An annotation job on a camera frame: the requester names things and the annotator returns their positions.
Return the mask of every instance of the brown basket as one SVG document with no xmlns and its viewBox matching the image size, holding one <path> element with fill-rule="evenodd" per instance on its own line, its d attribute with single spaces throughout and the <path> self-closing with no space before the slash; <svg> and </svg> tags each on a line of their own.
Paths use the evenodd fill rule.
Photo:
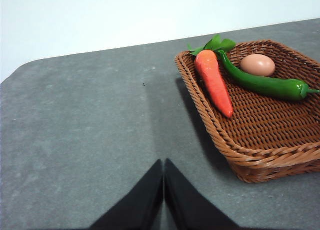
<svg viewBox="0 0 320 230">
<path fill-rule="evenodd" d="M 320 64 L 272 40 L 244 42 L 228 53 L 235 66 L 252 53 L 273 59 L 273 77 L 304 80 L 320 89 Z M 320 171 L 320 94 L 300 102 L 260 96 L 238 87 L 222 64 L 232 105 L 231 119 L 210 102 L 189 51 L 175 57 L 177 67 L 215 146 L 237 176 L 248 183 Z"/>
</svg>

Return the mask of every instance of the orange carrot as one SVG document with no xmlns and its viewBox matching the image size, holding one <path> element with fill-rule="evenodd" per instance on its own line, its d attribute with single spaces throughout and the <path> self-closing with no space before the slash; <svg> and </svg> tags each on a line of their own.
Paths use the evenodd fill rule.
<svg viewBox="0 0 320 230">
<path fill-rule="evenodd" d="M 209 49 L 202 50 L 196 55 L 194 63 L 212 102 L 223 115 L 230 118 L 234 111 L 226 83 L 219 71 L 216 54 Z"/>
</svg>

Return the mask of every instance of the chili pepper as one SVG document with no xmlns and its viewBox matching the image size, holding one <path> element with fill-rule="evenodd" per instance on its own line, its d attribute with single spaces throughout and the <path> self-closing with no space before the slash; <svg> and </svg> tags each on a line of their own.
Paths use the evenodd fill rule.
<svg viewBox="0 0 320 230">
<path fill-rule="evenodd" d="M 308 84 L 299 79 L 279 79 L 245 73 L 231 63 L 223 50 L 219 49 L 215 52 L 235 82 L 249 91 L 292 101 L 302 100 L 308 93 L 320 92 L 320 90 L 317 89 L 309 89 Z"/>
<path fill-rule="evenodd" d="M 202 50 L 196 55 L 194 64 L 214 105 L 223 115 L 230 118 L 233 108 L 226 83 L 219 71 L 216 54 L 209 49 Z"/>
</svg>

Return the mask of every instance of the egg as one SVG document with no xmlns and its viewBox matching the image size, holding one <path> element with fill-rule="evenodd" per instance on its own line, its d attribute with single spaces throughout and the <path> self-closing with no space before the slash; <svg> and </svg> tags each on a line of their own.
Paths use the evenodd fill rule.
<svg viewBox="0 0 320 230">
<path fill-rule="evenodd" d="M 240 68 L 249 74 L 270 76 L 274 73 L 276 65 L 268 56 L 250 54 L 241 60 Z"/>
</svg>

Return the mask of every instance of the gray table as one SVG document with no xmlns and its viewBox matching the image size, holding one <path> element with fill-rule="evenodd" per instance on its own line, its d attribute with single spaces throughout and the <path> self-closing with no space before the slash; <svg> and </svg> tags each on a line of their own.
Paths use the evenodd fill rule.
<svg viewBox="0 0 320 230">
<path fill-rule="evenodd" d="M 320 61 L 320 19 L 221 33 L 271 38 Z M 174 56 L 210 36 L 36 60 L 1 85 L 1 229 L 85 228 L 156 159 L 171 158 L 240 226 L 320 229 L 320 173 L 237 179 Z M 165 206 L 153 229 L 176 229 Z"/>
</svg>

